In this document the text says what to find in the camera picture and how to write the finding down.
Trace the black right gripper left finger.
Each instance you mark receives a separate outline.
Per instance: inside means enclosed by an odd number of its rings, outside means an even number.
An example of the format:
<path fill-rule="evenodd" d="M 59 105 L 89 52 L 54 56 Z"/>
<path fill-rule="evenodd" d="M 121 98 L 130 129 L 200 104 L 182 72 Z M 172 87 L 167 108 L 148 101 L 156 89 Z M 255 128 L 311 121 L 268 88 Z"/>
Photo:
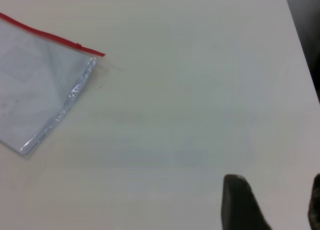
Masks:
<path fill-rule="evenodd" d="M 223 178 L 221 225 L 223 230 L 270 230 L 248 181 L 241 175 Z"/>

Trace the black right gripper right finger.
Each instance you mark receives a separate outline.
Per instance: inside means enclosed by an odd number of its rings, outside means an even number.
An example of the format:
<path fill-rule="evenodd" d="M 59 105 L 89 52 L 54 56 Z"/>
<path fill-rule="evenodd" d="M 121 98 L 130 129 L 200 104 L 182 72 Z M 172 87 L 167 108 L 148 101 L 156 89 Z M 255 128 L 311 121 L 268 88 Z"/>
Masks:
<path fill-rule="evenodd" d="M 311 230 L 320 230 L 320 174 L 318 173 L 312 185 L 308 208 L 308 221 Z"/>

